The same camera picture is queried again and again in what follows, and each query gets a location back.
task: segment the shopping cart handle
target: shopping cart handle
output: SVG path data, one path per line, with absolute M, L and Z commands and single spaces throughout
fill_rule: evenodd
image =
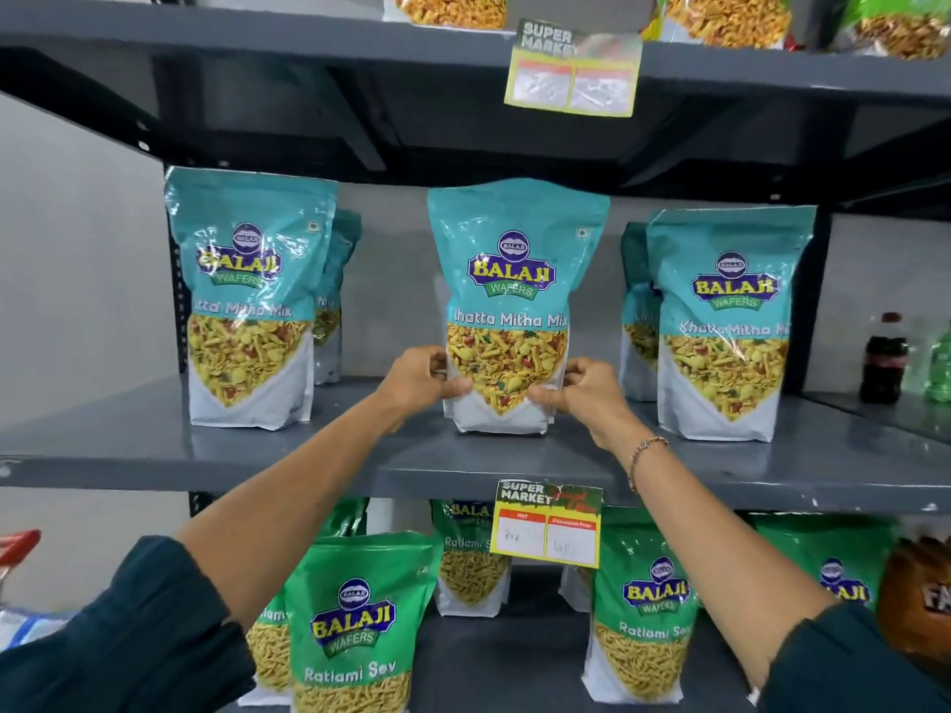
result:
M 0 567 L 16 567 L 40 542 L 39 530 L 24 530 L 13 535 L 0 535 Z

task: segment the sleeve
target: sleeve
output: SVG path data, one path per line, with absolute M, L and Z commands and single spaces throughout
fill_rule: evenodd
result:
M 241 627 L 191 555 L 146 537 L 62 630 L 0 654 L 10 713 L 213 713 L 254 687 Z
M 793 628 L 758 707 L 766 713 L 951 711 L 951 696 L 888 646 L 872 613 L 843 603 Z

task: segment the yellow price tag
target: yellow price tag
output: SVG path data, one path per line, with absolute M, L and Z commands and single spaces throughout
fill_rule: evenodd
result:
M 490 550 L 598 567 L 603 500 L 600 488 L 503 480 L 495 491 Z
M 572 115 L 629 118 L 641 66 L 638 33 L 589 35 L 522 20 L 505 104 Z

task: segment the right hand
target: right hand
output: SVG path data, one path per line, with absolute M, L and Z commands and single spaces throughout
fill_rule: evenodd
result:
M 647 431 L 628 407 L 614 369 L 600 360 L 574 357 L 565 368 L 564 388 L 532 386 L 528 396 L 540 405 L 574 415 L 588 428 L 594 443 L 607 451 L 616 453 L 620 439 L 633 430 Z

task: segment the sev image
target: sev image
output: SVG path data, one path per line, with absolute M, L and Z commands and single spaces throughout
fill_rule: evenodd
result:
M 624 332 L 627 333 L 631 346 L 637 351 L 637 355 L 645 359 L 651 368 L 657 370 L 657 354 L 660 350 L 657 326 L 628 323 L 624 325 Z
M 508 0 L 402 0 L 399 6 L 416 24 L 502 29 Z
M 294 682 L 297 713 L 402 713 L 410 700 L 411 673 L 366 685 L 314 686 Z
M 638 643 L 596 621 L 594 634 L 628 693 L 652 702 L 672 691 L 687 659 L 689 636 L 670 643 Z
M 231 407 L 284 367 L 310 325 L 193 314 L 188 319 L 192 367 L 221 405 Z
M 503 415 L 522 401 L 529 386 L 548 380 L 560 368 L 568 349 L 568 331 L 490 330 L 451 324 L 448 343 L 458 371 Z
M 778 45 L 792 22 L 782 0 L 668 0 L 665 16 L 719 47 Z
M 927 15 L 875 15 L 856 22 L 853 33 L 902 59 L 936 59 L 948 46 L 947 20 Z
M 314 344 L 316 346 L 324 345 L 340 327 L 342 318 L 343 311 L 340 308 L 337 308 L 337 310 L 317 310 L 314 317 Z
M 459 601 L 475 606 L 492 593 L 512 558 L 482 551 L 443 551 L 439 578 Z
M 777 338 L 665 335 L 664 342 L 677 369 L 731 421 L 778 390 L 790 347 Z
M 258 683 L 272 690 L 283 690 L 291 683 L 291 634 L 285 625 L 254 623 L 247 631 Z

